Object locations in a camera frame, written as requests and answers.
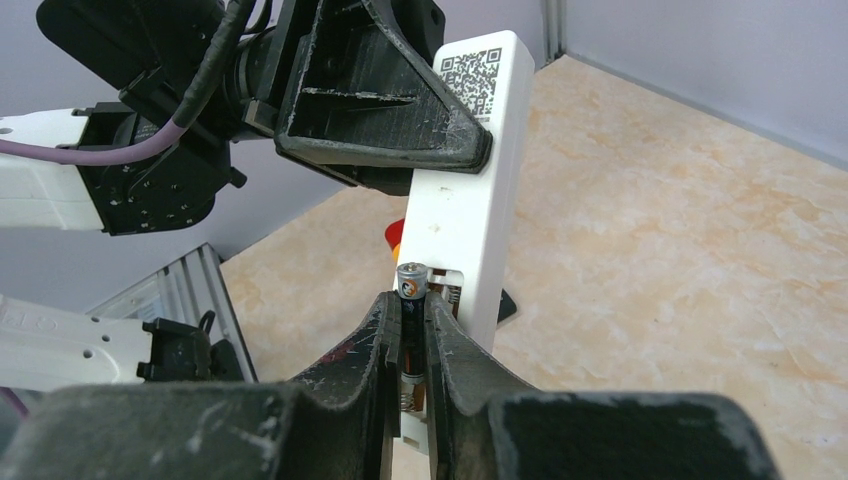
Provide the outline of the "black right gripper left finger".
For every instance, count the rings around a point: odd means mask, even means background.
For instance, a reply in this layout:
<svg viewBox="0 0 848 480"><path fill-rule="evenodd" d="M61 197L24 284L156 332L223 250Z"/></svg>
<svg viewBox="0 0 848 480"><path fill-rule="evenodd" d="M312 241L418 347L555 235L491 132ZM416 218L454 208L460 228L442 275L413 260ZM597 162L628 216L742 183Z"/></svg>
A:
<svg viewBox="0 0 848 480"><path fill-rule="evenodd" d="M288 381L84 385L49 394L5 479L385 479L397 400L385 357L398 296Z"/></svg>

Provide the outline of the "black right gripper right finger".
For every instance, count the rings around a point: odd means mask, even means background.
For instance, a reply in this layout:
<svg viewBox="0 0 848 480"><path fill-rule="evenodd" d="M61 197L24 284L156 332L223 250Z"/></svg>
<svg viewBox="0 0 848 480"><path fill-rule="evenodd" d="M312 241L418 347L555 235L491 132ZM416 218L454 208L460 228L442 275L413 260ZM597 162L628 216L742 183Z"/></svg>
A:
<svg viewBox="0 0 848 480"><path fill-rule="evenodd" d="M777 479L755 422L700 392L537 389L427 296L427 417L435 479Z"/></svg>

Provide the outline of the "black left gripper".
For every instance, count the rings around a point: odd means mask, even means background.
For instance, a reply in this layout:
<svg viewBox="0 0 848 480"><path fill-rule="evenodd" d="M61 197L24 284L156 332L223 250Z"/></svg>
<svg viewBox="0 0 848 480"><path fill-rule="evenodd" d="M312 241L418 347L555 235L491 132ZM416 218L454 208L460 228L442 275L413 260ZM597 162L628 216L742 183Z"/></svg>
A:
<svg viewBox="0 0 848 480"><path fill-rule="evenodd" d="M433 1L283 2L225 79L230 138L394 196L418 169L481 172L493 137L432 66L445 24Z"/></svg>

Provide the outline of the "white remote control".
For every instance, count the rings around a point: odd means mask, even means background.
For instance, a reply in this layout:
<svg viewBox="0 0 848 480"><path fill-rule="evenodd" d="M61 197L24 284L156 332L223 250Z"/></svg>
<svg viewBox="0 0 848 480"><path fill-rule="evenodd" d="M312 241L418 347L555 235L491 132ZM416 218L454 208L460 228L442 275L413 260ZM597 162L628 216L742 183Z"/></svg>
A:
<svg viewBox="0 0 848 480"><path fill-rule="evenodd" d="M477 174L417 170L413 174L397 263L422 263L430 283L457 299L456 319L491 350L535 62L504 30L441 47L433 69L492 135L490 159Z"/></svg>

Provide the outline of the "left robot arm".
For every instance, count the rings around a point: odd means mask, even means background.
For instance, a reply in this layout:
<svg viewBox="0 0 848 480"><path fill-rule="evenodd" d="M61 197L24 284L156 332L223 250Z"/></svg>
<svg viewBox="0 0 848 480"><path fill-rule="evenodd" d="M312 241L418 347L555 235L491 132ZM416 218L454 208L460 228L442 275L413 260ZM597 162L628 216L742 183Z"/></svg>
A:
<svg viewBox="0 0 848 480"><path fill-rule="evenodd" d="M112 235L204 219L245 178L229 145L279 155L350 186L409 192L418 170L477 174L492 134L432 69L432 1L45 1L41 32L120 94L85 109L78 141L3 141L67 166ZM380 294L326 359L288 382L219 380L207 330L143 326L153 356L133 384L63 388L24 422L5 479L384 479L399 430L402 303Z"/></svg>

